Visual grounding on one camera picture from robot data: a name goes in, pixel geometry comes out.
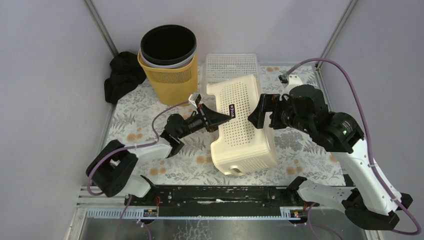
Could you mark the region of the large cream plastic basket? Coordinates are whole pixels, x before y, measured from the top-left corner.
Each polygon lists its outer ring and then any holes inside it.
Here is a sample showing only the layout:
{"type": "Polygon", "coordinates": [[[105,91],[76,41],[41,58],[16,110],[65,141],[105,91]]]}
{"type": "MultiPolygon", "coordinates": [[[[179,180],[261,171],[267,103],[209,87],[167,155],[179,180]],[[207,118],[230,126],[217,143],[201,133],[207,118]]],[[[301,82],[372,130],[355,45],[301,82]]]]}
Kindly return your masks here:
{"type": "Polygon", "coordinates": [[[215,97],[218,113],[231,119],[218,127],[218,138],[210,145],[214,166],[224,175],[243,176],[278,164],[274,132],[257,129],[248,117],[255,110],[262,87],[253,74],[208,84],[206,93],[215,97]]]}

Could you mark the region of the yellow plastic waste bin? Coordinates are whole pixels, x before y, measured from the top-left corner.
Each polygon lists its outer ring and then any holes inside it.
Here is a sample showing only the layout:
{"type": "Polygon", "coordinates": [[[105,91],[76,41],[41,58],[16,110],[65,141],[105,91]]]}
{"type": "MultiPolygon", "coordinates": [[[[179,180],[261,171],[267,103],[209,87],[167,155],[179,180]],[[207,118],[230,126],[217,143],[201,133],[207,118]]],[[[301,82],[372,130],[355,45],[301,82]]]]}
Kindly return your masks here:
{"type": "Polygon", "coordinates": [[[186,102],[189,96],[198,91],[198,55],[180,68],[154,68],[146,64],[139,52],[139,65],[144,70],[158,100],[167,106],[186,102]]]}

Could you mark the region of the white mesh plastic basket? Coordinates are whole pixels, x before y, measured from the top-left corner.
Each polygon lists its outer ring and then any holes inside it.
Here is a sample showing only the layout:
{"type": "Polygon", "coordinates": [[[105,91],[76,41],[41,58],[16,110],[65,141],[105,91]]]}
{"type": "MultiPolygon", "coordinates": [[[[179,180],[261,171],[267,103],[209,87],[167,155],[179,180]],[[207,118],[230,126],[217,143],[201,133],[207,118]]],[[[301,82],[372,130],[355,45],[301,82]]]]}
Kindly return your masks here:
{"type": "Polygon", "coordinates": [[[247,75],[259,75],[259,65],[254,53],[209,53],[202,64],[199,90],[206,93],[207,85],[240,78],[247,75]]]}

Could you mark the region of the black bucket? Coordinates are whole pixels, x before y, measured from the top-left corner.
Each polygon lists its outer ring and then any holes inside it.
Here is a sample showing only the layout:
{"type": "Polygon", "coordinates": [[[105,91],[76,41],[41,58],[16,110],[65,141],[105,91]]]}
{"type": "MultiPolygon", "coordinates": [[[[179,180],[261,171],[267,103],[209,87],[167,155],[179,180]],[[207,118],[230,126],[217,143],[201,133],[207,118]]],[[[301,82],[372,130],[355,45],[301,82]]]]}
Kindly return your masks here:
{"type": "Polygon", "coordinates": [[[177,69],[186,66],[195,56],[197,38],[185,26],[166,24],[144,34],[140,41],[140,57],[150,67],[177,69]]]}

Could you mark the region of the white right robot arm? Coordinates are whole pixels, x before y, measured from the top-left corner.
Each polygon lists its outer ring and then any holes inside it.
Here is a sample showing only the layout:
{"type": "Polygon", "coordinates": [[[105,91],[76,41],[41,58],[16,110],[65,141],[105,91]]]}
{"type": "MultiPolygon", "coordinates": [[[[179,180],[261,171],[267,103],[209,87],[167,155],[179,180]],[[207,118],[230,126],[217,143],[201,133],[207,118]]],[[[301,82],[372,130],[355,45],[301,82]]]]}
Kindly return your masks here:
{"type": "Polygon", "coordinates": [[[331,187],[299,176],[287,188],[286,198],[291,205],[305,201],[333,208],[364,230],[395,229],[400,220],[396,201],[409,207],[412,197],[396,190],[388,194],[384,189],[375,175],[379,168],[371,163],[364,133],[351,115],[329,111],[322,91],[308,84],[284,95],[262,94],[248,120],[262,129],[266,113],[270,114],[271,129],[293,128],[309,135],[336,157],[354,183],[353,187],[331,187]]]}

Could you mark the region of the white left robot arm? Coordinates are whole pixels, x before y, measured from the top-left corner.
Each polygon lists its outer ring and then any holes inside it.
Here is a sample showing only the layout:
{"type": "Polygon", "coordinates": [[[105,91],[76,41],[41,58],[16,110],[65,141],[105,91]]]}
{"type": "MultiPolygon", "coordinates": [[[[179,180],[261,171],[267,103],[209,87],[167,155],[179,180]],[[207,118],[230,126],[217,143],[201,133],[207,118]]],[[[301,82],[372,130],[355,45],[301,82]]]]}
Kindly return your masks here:
{"type": "Polygon", "coordinates": [[[133,174],[137,163],[173,157],[185,145],[182,138],[202,129],[214,132],[232,119],[203,103],[195,106],[196,110],[188,118],[171,114],[162,133],[154,131],[155,141],[138,145],[125,145],[117,139],[110,141],[85,171],[89,183],[100,189],[97,194],[111,198],[123,192],[135,196],[144,206],[152,204],[155,200],[153,184],[146,177],[133,174]]]}

